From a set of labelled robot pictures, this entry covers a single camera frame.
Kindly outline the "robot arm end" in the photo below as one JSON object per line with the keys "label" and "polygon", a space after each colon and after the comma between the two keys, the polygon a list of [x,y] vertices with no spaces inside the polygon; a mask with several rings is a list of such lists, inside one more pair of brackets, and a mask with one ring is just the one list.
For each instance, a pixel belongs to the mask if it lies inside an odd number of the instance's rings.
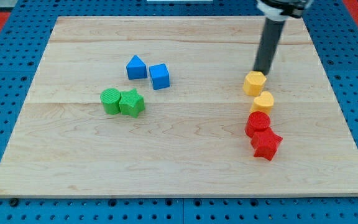
{"label": "robot arm end", "polygon": [[257,0],[257,8],[272,21],[282,22],[289,17],[299,19],[313,0]]}

